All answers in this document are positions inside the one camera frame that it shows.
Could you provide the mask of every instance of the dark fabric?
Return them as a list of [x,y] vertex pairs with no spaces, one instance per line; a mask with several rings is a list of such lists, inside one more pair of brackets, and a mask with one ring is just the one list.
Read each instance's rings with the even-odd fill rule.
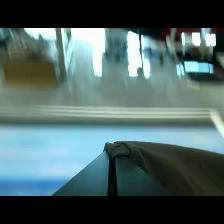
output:
[[128,156],[174,195],[224,195],[224,155],[150,142],[106,143],[112,157]]

